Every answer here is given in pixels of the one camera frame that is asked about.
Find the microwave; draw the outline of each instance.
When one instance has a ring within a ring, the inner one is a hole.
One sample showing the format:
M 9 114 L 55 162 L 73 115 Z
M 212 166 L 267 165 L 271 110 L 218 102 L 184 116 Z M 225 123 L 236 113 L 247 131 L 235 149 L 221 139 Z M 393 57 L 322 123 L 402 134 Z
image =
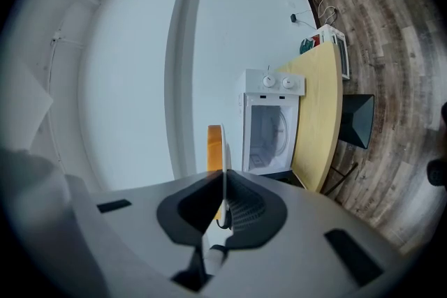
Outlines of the microwave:
M 346 37 L 336 28 L 325 24 L 315 30 L 301 42 L 300 54 L 303 54 L 326 41 L 331 41 L 338 47 L 338 50 L 340 51 L 340 61 L 342 62 L 342 77 L 343 80 L 349 80 L 349 58 Z

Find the wooden floor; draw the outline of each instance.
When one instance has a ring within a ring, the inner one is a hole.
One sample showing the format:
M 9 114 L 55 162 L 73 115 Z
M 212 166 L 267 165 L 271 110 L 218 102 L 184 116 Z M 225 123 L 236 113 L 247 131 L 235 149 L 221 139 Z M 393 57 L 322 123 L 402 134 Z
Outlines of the wooden floor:
M 329 5 L 339 12 L 333 26 L 349 43 L 344 93 L 376 96 L 369 149 L 338 142 L 332 166 L 342 172 L 359 166 L 330 197 L 408 252 L 430 239 L 447 198 L 426 176 L 445 130 L 447 38 L 440 15 L 430 0 L 325 0 L 322 10 Z M 338 179 L 331 170 L 325 187 Z

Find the wooden table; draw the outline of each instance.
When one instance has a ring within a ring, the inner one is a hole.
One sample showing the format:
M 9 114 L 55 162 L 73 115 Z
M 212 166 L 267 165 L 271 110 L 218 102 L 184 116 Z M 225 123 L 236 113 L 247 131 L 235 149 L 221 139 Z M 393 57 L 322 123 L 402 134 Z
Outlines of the wooden table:
M 292 170 L 306 189 L 319 192 L 337 144 L 342 117 L 342 66 L 336 45 L 323 43 L 277 69 L 304 75 Z

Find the orange object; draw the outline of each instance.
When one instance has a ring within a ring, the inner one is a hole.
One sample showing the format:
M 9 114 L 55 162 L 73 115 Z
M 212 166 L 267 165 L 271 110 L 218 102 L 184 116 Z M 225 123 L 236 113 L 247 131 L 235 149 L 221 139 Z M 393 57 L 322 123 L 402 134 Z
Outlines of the orange object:
M 207 171 L 222 170 L 222 131 L 220 126 L 208 126 Z M 219 208 L 215 220 L 221 218 Z

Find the black chair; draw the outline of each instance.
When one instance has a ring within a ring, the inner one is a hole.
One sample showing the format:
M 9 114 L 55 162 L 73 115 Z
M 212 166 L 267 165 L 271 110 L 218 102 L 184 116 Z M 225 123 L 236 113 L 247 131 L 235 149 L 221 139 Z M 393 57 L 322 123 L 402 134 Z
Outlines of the black chair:
M 345 94 L 343 95 L 342 121 L 338 139 L 343 142 L 367 149 L 371 140 L 372 124 L 374 121 L 373 94 Z M 354 163 L 351 169 L 343 174 L 334 167 L 330 167 L 342 178 L 324 195 L 333 192 L 358 167 Z

